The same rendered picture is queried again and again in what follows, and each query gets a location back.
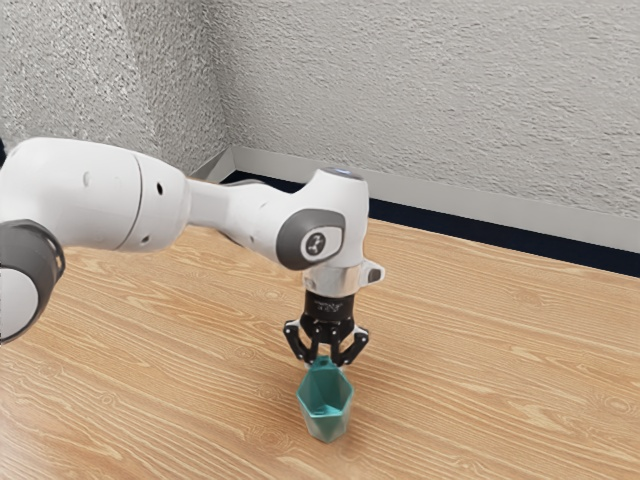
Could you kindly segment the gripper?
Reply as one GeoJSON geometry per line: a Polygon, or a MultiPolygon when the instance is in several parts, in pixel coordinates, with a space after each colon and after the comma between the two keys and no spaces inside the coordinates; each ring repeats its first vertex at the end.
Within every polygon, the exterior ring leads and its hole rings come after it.
{"type": "Polygon", "coordinates": [[[354,327],[354,295],[325,297],[311,291],[305,292],[303,314],[298,320],[284,324],[283,333],[294,356],[310,369],[318,356],[320,343],[331,344],[331,361],[343,368],[351,365],[369,342],[369,332],[354,327]],[[341,342],[353,331],[353,341],[344,351],[341,342]],[[301,337],[310,340],[307,346],[301,337]]]}

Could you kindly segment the teal faceted mug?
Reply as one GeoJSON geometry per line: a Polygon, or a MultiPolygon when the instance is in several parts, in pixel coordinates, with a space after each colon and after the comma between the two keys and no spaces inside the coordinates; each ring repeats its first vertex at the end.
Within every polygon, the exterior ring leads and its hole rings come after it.
{"type": "Polygon", "coordinates": [[[344,435],[350,420],[354,388],[328,356],[307,370],[296,397],[309,434],[324,443],[344,435]]]}

